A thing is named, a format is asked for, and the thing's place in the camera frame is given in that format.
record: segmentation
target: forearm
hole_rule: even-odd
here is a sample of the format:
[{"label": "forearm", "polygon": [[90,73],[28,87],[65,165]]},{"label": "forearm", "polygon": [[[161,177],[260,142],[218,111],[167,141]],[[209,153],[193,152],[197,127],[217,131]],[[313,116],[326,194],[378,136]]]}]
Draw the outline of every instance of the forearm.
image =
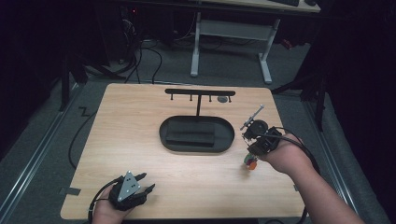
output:
[{"label": "forearm", "polygon": [[299,167],[290,177],[314,223],[363,223],[312,167]]},{"label": "forearm", "polygon": [[97,216],[93,218],[92,224],[121,224],[122,220],[114,217]]}]

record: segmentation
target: black cable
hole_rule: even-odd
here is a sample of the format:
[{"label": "black cable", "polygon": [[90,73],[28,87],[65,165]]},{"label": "black cable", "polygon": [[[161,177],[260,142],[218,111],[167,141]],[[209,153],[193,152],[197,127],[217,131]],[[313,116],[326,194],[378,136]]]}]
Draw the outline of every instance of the black cable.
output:
[{"label": "black cable", "polygon": [[69,159],[70,164],[72,165],[72,167],[73,167],[75,170],[77,169],[77,166],[72,162],[72,156],[71,156],[73,144],[74,144],[74,142],[76,141],[79,132],[81,132],[81,130],[82,130],[82,128],[85,126],[85,124],[86,124],[96,113],[97,113],[97,111],[93,112],[93,113],[81,124],[81,126],[79,126],[78,131],[75,133],[75,135],[74,135],[74,137],[73,137],[73,140],[72,140],[72,142],[70,143],[69,151],[68,151],[68,159]]},{"label": "black cable", "polygon": [[108,199],[96,199],[96,203],[98,202],[98,201],[108,201]]},{"label": "black cable", "polygon": [[301,141],[301,139],[299,137],[297,137],[297,134],[295,134],[294,132],[292,132],[290,129],[287,128],[283,128],[283,127],[275,127],[276,129],[283,129],[285,130],[286,133],[291,133],[295,138],[298,139],[298,141],[301,143],[301,145],[303,145],[304,143]]},{"label": "black cable", "polygon": [[320,175],[320,169],[319,169],[317,161],[315,160],[315,157],[312,155],[312,153],[309,151],[309,149],[304,144],[302,144],[301,142],[299,143],[299,142],[296,142],[296,141],[291,140],[291,139],[289,139],[287,137],[284,137],[284,136],[271,135],[271,134],[258,134],[258,136],[260,136],[260,137],[279,138],[279,139],[282,139],[282,140],[285,140],[285,141],[293,143],[294,145],[299,147],[305,153],[305,155],[309,158],[309,160],[311,160],[312,165],[314,166],[315,170]]},{"label": "black cable", "polygon": [[186,37],[186,38],[183,38],[183,39],[175,40],[174,44],[176,44],[178,46],[181,46],[181,47],[192,46],[194,44],[194,40],[191,40],[192,37],[194,37],[194,36],[192,35],[192,36],[189,36],[189,37]]},{"label": "black cable", "polygon": [[154,78],[157,75],[158,70],[160,70],[161,65],[163,64],[163,56],[161,56],[161,54],[158,51],[154,50],[154,49],[146,49],[146,50],[150,50],[150,51],[158,54],[158,56],[160,56],[160,64],[158,65],[157,70],[155,70],[155,72],[154,72],[154,74],[152,75],[152,78],[151,78],[151,84],[154,84]]},{"label": "black cable", "polygon": [[[204,42],[204,41],[207,41],[207,40],[218,40],[219,41],[219,43],[218,43],[218,45],[217,46],[215,46],[214,48],[205,48],[204,47],[204,44],[213,44],[213,43],[215,43],[215,41],[208,41],[208,42]],[[217,37],[217,36],[210,36],[210,37],[207,37],[207,38],[202,38],[202,40],[200,41],[201,43],[200,43],[200,48],[201,49],[207,49],[207,50],[214,50],[214,49],[219,49],[221,46],[222,46],[222,44],[223,44],[223,38],[221,38],[221,37]]]},{"label": "black cable", "polygon": [[231,44],[231,45],[237,45],[237,46],[245,46],[245,45],[250,45],[250,44],[254,44],[254,43],[259,42],[259,40],[249,39],[249,40],[244,40],[243,43],[238,43],[236,41],[231,41],[231,40],[228,40],[228,39],[229,38],[224,38],[224,40],[223,40],[224,43]]},{"label": "black cable", "polygon": [[107,187],[109,187],[110,185],[113,185],[115,183],[121,182],[123,180],[123,176],[120,176],[117,179],[114,179],[110,182],[108,182],[106,185],[104,185],[97,193],[96,195],[93,197],[92,202],[90,204],[90,209],[88,210],[88,223],[91,224],[92,223],[92,218],[93,218],[93,208],[95,207],[95,203],[98,201],[97,198],[99,197],[99,195],[102,193],[103,190],[105,190]]},{"label": "black cable", "polygon": [[301,214],[301,218],[296,224],[303,224],[305,222],[305,219],[306,219],[307,215],[308,215],[308,210],[306,210],[306,207],[304,207],[304,211]]},{"label": "black cable", "polygon": [[[140,65],[140,63],[142,62],[142,44],[140,44],[140,46],[139,46],[139,53],[140,53],[139,61],[138,61],[137,64],[134,66],[134,70],[132,70],[132,72],[128,75],[128,77],[125,78],[124,83],[127,83],[127,82],[128,82],[128,80],[129,80],[129,78],[131,77],[131,75],[134,73],[135,70],[137,70],[137,67],[138,67],[138,66]],[[138,81],[138,83],[140,84],[140,77],[139,77],[139,75],[137,75],[137,81]]]},{"label": "black cable", "polygon": [[[121,68],[121,69],[118,70],[118,71],[114,71],[114,72],[111,72],[111,73],[113,73],[113,74],[115,74],[115,75],[119,75],[119,74],[121,74],[121,73],[124,73],[124,72],[130,70],[132,67],[134,67],[134,65],[135,65],[135,59],[134,59],[134,57],[133,57],[133,58],[131,59],[131,61],[129,61],[128,64],[127,64],[125,67]],[[92,71],[92,70],[89,69],[88,67],[84,67],[84,69],[85,69],[85,72],[87,72],[87,73],[89,73],[89,74],[91,74],[91,75],[94,75],[94,76],[96,76],[96,77],[99,77],[99,76],[103,76],[103,75],[104,75],[103,73],[97,73],[97,72],[95,72],[95,71]]]}]

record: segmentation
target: black wall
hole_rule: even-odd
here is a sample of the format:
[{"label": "black wall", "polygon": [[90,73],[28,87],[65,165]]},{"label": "black wall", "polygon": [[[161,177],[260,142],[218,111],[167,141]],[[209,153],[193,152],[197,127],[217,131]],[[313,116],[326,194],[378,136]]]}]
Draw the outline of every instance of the black wall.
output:
[{"label": "black wall", "polygon": [[366,2],[351,27],[337,30],[328,92],[355,157],[396,223],[396,3]]},{"label": "black wall", "polygon": [[0,1],[0,159],[50,96],[66,53],[108,64],[90,1]]}]

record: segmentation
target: wire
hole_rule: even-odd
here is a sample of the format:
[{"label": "wire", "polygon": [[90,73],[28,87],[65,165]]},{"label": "wire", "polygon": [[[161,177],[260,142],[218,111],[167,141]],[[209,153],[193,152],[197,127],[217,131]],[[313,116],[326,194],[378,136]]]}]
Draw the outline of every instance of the wire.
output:
[{"label": "wire", "polygon": [[194,27],[196,15],[197,15],[197,13],[195,12],[194,15],[192,16],[192,22],[191,22],[189,31],[184,36],[182,36],[181,38],[175,39],[174,41],[183,40],[186,38],[190,38],[191,36],[194,36],[194,35],[191,35],[191,30],[192,30],[192,27]]},{"label": "wire", "polygon": [[259,42],[259,40],[249,39],[249,40],[244,40],[243,43],[238,43],[237,41],[232,41],[229,39],[234,39],[234,38],[224,38],[223,41],[227,44],[238,45],[238,46],[245,46]]},{"label": "wire", "polygon": [[306,207],[304,207],[303,214],[301,215],[300,220],[296,224],[304,223],[307,215],[308,215],[308,210],[306,210]]},{"label": "wire", "polygon": [[98,202],[98,201],[108,201],[108,199],[96,199],[95,200],[95,202]]},{"label": "wire", "polygon": [[88,210],[88,223],[92,223],[92,218],[93,218],[93,208],[95,207],[95,203],[97,201],[100,201],[101,199],[97,199],[99,197],[99,195],[102,193],[103,190],[105,190],[107,187],[109,187],[110,185],[113,185],[115,183],[121,182],[123,180],[123,176],[120,176],[117,179],[114,179],[110,182],[108,182],[106,185],[104,185],[97,193],[96,195],[93,197],[92,202],[90,204],[90,209]]},{"label": "wire", "polygon": [[[140,46],[139,46],[139,53],[140,53],[139,61],[138,61],[137,64],[134,66],[134,69],[131,71],[131,73],[128,75],[128,77],[125,78],[124,83],[127,83],[127,82],[128,82],[128,80],[129,80],[129,78],[131,77],[131,75],[134,73],[135,70],[137,70],[137,67],[138,67],[139,64],[142,62],[142,44],[140,44]],[[140,77],[139,77],[138,74],[137,74],[137,81],[138,81],[138,83],[140,84]]]},{"label": "wire", "polygon": [[193,37],[193,35],[188,36],[184,39],[179,39],[178,41],[175,41],[174,43],[181,47],[189,47],[194,44],[194,41],[191,40],[192,37]]},{"label": "wire", "polygon": [[[114,75],[119,75],[121,73],[124,73],[124,72],[132,69],[136,65],[136,59],[135,59],[133,51],[135,50],[135,47],[136,47],[135,44],[139,43],[139,39],[140,39],[140,36],[142,33],[142,31],[137,32],[136,29],[134,28],[134,24],[131,23],[130,21],[123,19],[122,22],[124,24],[126,24],[126,26],[127,26],[124,28],[124,29],[126,29],[126,31],[123,32],[125,35],[125,38],[126,38],[126,42],[127,42],[124,58],[128,58],[128,56],[130,54],[132,56],[131,56],[131,59],[129,60],[128,64],[125,67],[121,68],[118,71],[111,72]],[[88,68],[87,66],[85,66],[84,69],[87,73],[94,75],[94,76],[102,76],[103,75],[103,73],[100,73],[100,72],[98,73],[96,71],[93,71],[90,68]]]},{"label": "wire", "polygon": [[150,51],[158,54],[158,56],[160,56],[160,64],[158,65],[157,70],[155,70],[155,72],[154,72],[154,74],[152,75],[152,78],[151,78],[151,84],[154,84],[154,78],[157,75],[158,70],[160,70],[161,65],[163,64],[163,56],[161,56],[161,54],[158,51],[154,50],[154,49],[145,49],[145,50],[150,50]]},{"label": "wire", "polygon": [[70,143],[69,150],[68,150],[68,155],[67,155],[67,156],[68,156],[68,159],[69,159],[70,164],[72,165],[72,167],[73,167],[75,170],[77,169],[77,166],[73,163],[73,161],[72,161],[72,156],[71,156],[73,144],[74,144],[74,142],[76,141],[79,132],[81,132],[81,130],[82,130],[82,128],[85,126],[85,124],[86,124],[96,113],[97,113],[97,111],[93,112],[93,113],[92,113],[92,114],[91,114],[91,115],[79,126],[78,131],[75,133],[75,135],[74,135],[74,137],[73,137],[73,140],[72,140],[72,142]]},{"label": "wire", "polygon": [[299,137],[297,137],[297,135],[292,132],[290,129],[287,128],[283,128],[283,127],[275,127],[276,129],[282,129],[285,130],[286,133],[291,133],[294,137],[296,137],[298,139],[298,141],[303,145],[303,142],[301,141],[301,139]]},{"label": "wire", "polygon": [[[200,43],[200,45],[199,45],[199,47],[200,47],[201,49],[207,49],[207,50],[219,49],[219,48],[222,46],[222,44],[223,44],[223,38],[222,38],[222,37],[219,37],[219,36],[203,36],[203,37],[201,37],[201,38],[202,38],[202,40],[200,41],[201,43]],[[205,47],[205,44],[214,44],[214,43],[216,43],[216,40],[219,41],[219,43],[217,44],[217,46],[215,46],[215,47],[213,47],[213,48],[206,48],[206,47]]]},{"label": "wire", "polygon": [[271,135],[271,134],[258,134],[258,136],[260,136],[260,137],[279,138],[279,139],[282,139],[282,140],[285,140],[285,141],[293,143],[294,145],[299,147],[305,153],[305,155],[309,158],[309,160],[311,160],[312,165],[314,166],[315,170],[320,175],[320,169],[319,169],[317,161],[315,160],[315,157],[312,155],[312,153],[309,151],[309,149],[300,140],[299,140],[300,142],[296,142],[296,141],[291,140],[291,139],[289,139],[287,137],[284,137],[284,136]]}]

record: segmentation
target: human hand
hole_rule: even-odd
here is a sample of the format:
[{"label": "human hand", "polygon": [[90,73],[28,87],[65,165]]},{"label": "human hand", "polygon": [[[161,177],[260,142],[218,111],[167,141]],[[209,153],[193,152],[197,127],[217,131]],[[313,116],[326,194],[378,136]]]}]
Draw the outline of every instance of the human hand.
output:
[{"label": "human hand", "polygon": [[113,207],[113,205],[108,200],[108,195],[113,189],[114,185],[107,187],[103,190],[102,195],[96,202],[95,209],[93,210],[92,224],[120,224],[125,217],[134,210],[133,208],[127,211],[120,211]]},{"label": "human hand", "polygon": [[[299,142],[290,133],[284,134],[283,137]],[[274,169],[286,175],[291,175],[293,172],[300,170],[300,168],[314,168],[311,160],[309,160],[305,153],[298,146],[286,140],[280,140],[275,150],[259,157],[259,159],[269,162]]]}]

